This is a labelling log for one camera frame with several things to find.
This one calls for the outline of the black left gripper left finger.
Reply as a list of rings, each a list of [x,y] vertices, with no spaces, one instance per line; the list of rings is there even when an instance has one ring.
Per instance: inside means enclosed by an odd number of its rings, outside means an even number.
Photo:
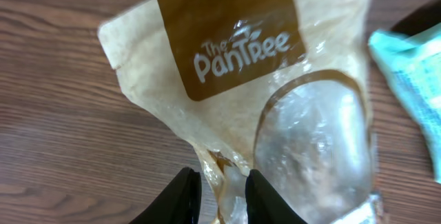
[[[184,167],[130,224],[197,224],[201,197],[201,174]]]

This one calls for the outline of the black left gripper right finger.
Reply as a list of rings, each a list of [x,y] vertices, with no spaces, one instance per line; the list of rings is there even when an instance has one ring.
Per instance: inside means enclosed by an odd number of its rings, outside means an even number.
[[[258,170],[247,177],[245,198],[249,224],[307,224]]]

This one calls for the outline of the teal packet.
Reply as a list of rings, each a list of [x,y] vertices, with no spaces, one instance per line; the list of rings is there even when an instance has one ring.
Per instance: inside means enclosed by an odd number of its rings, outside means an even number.
[[[420,126],[439,183],[440,24],[413,36],[377,30],[369,49],[391,91]]]

